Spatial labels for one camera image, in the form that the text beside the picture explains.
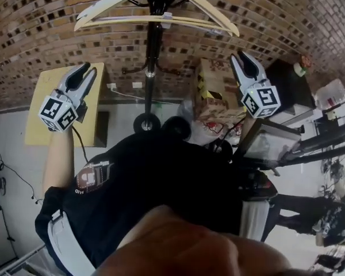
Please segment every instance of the metal rack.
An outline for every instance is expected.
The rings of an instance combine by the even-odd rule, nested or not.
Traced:
[[[129,0],[130,3],[138,7],[149,7],[152,16],[161,16],[169,8],[178,7],[189,0],[147,0],[147,3],[140,3],[136,0]],[[134,131],[150,131],[161,127],[160,120],[151,113],[152,94],[154,90],[156,69],[169,74],[179,75],[179,71],[163,68],[159,64],[160,50],[162,46],[163,28],[159,22],[149,22],[147,32],[147,50],[145,63],[141,68],[132,70],[122,69],[123,74],[139,72],[145,68],[145,112],[139,115],[134,121]]]

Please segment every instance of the white strap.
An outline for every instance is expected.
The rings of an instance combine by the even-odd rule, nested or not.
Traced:
[[[239,236],[260,241],[265,230],[269,209],[268,201],[243,201]]]
[[[67,214],[61,216],[58,210],[52,217],[47,233],[55,254],[73,276],[90,276],[95,268],[76,240]]]

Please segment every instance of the clear plastic container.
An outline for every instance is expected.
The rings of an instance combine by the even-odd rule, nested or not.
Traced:
[[[337,104],[345,102],[345,87],[340,79],[335,79],[326,86],[318,89],[315,95],[318,109],[327,110]]]

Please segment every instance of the white floor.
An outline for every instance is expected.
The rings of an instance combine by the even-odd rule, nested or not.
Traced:
[[[176,114],[177,105],[154,106],[161,122]],[[143,105],[108,106],[110,111],[108,146],[111,148],[123,138],[133,133],[133,121],[143,112]],[[4,162],[26,179],[33,187],[37,198],[41,198],[41,181],[44,163],[47,157],[46,147],[30,147],[24,145],[26,118],[28,112],[0,114],[0,154]],[[307,136],[314,135],[313,125],[306,128]],[[103,153],[104,148],[87,148],[87,157]],[[81,169],[85,160],[82,150],[75,149],[75,171]],[[278,191],[283,194],[298,196],[316,196],[324,183],[320,172],[320,163],[280,168],[281,177],[271,177]],[[32,191],[11,171],[4,169],[1,176],[7,180],[7,193],[0,197],[9,231],[15,238],[14,247],[19,256],[36,248],[41,240],[36,235],[34,220],[40,211],[31,199]],[[275,227],[267,242],[283,252],[293,266],[307,269],[314,262],[317,254],[323,250],[316,247],[311,236],[297,235],[286,228]]]

